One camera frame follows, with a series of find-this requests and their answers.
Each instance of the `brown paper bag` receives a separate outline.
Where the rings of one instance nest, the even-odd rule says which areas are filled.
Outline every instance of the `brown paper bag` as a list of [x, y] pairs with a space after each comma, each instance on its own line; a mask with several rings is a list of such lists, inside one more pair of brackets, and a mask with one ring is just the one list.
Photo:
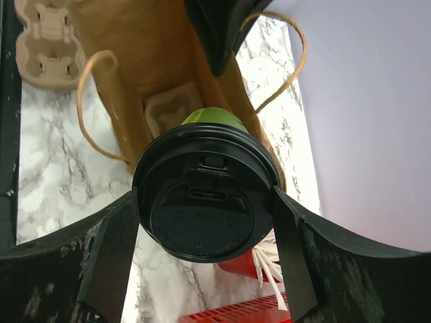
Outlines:
[[264, 144], [285, 187], [280, 163], [245, 92], [235, 56], [221, 77], [212, 75], [183, 0], [71, 0], [69, 14], [87, 58], [101, 50], [111, 50], [117, 58], [116, 69], [105, 60], [95, 66], [93, 76], [131, 171], [154, 140], [145, 119], [147, 99], [194, 83], [205, 107], [231, 111]]

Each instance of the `marble countertop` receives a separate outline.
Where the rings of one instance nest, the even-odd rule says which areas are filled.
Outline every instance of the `marble countertop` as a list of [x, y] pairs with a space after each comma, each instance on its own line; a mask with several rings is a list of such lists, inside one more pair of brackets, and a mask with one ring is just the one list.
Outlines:
[[[244, 83], [258, 106], [293, 71], [288, 29], [260, 18], [238, 53]], [[123, 162], [93, 150], [77, 121], [76, 93], [59, 94], [23, 83], [18, 243], [78, 221], [126, 193]], [[93, 139], [119, 153], [94, 83], [84, 94], [84, 120]], [[262, 111], [261, 121], [286, 172], [288, 194], [312, 211], [319, 199], [298, 84]], [[192, 264], [163, 251], [142, 228], [131, 269], [124, 322], [176, 322], [201, 312], [273, 293], [254, 279], [214, 264]]]

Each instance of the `green cup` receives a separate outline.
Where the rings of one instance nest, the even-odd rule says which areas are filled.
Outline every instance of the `green cup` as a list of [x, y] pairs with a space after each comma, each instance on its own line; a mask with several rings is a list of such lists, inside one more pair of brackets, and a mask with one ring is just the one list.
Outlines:
[[226, 124], [248, 133], [241, 120], [227, 110], [221, 108], [204, 108], [194, 111], [183, 124], [197, 122], [213, 122]]

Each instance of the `red container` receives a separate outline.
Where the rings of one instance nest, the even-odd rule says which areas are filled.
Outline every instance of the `red container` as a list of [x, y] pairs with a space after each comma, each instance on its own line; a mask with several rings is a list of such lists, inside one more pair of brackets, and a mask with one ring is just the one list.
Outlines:
[[[249, 250], [245, 254], [233, 258], [228, 261], [218, 262], [217, 264], [224, 271], [229, 273], [239, 274], [243, 276], [248, 276], [257, 279], [257, 272], [255, 264], [253, 263], [253, 256], [251, 254], [252, 250]], [[263, 281], [268, 282], [267, 275], [263, 271]]]
[[280, 311], [272, 296], [244, 301], [215, 310], [182, 316], [178, 323], [292, 323], [290, 313]]

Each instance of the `white wall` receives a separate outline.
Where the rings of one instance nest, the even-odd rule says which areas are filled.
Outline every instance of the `white wall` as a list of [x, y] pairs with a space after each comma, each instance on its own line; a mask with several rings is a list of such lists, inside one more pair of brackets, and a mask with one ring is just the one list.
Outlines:
[[322, 215], [431, 250], [431, 1], [275, 0], [268, 9], [308, 38], [299, 82]]

